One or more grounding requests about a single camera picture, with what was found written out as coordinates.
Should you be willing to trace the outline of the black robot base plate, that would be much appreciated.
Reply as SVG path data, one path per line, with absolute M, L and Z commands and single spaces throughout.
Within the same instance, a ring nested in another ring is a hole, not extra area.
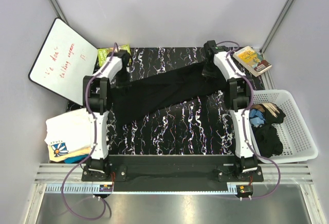
M 258 183 L 264 177 L 259 165 L 244 173 L 231 155 L 109 155 L 88 160 L 82 180 L 114 180 L 117 194 L 218 194 L 229 189 L 228 183 Z

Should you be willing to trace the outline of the white t-shirt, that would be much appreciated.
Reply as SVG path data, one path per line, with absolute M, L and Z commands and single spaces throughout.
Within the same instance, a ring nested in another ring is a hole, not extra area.
M 88 113 L 86 108 L 69 111 L 46 120 L 45 142 L 52 149 L 74 152 L 90 147 L 93 159 L 108 156 L 106 123 L 109 112 L 103 115 Z

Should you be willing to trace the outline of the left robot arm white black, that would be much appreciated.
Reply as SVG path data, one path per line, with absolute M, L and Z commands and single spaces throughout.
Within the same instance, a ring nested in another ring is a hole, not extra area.
M 118 87 L 127 87 L 131 63 L 127 50 L 112 51 L 93 75 L 83 78 L 83 106 L 88 112 L 92 129 L 91 151 L 83 160 L 86 163 L 83 176 L 95 176 L 105 181 L 111 175 L 106 141 L 108 114 L 113 103 L 110 82 L 116 79 Z

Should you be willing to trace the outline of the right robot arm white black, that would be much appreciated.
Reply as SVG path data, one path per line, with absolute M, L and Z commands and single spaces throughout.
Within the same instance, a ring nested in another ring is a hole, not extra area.
M 242 73 L 231 58 L 231 52 L 216 41 L 204 43 L 204 77 L 224 77 L 226 87 L 224 104 L 229 110 L 235 133 L 234 177 L 245 181 L 258 168 L 257 157 L 251 139 L 249 113 L 253 100 L 250 79 Z

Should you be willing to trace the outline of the black t-shirt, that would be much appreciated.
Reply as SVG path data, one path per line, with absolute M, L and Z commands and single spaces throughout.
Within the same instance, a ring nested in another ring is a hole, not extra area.
M 112 88 L 117 125 L 124 126 L 158 109 L 224 90 L 223 74 L 220 72 L 217 78 L 204 77 L 203 68 L 203 62 L 195 63 L 133 81 L 125 90 Z

